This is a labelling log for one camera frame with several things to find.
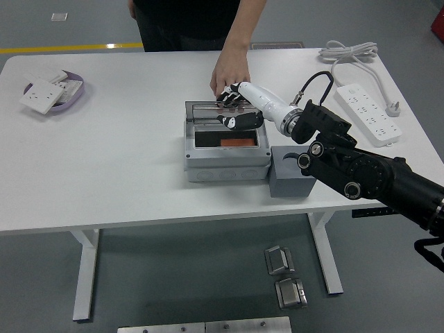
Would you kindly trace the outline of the person's left hand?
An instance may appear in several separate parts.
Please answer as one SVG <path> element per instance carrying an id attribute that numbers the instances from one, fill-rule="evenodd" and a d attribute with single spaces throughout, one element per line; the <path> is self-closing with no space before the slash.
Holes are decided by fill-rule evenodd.
<path id="1" fill-rule="evenodd" d="M 231 84 L 250 82 L 247 54 L 247 49 L 223 47 L 210 81 L 210 87 L 216 98 L 220 97 L 224 89 Z"/>

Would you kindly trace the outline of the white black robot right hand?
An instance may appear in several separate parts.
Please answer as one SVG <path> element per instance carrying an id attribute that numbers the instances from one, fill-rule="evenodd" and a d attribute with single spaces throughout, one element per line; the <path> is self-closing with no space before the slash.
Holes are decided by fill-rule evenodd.
<path id="1" fill-rule="evenodd" d="M 235 117 L 219 115 L 217 119 L 228 129 L 233 131 L 252 130 L 260 128 L 264 120 L 272 121 L 278 131 L 289 137 L 289 125 L 295 123 L 301 111 L 283 101 L 268 90 L 249 82 L 234 83 L 225 87 L 218 102 L 222 106 L 237 103 L 242 100 L 249 102 L 258 112 L 240 114 Z"/>

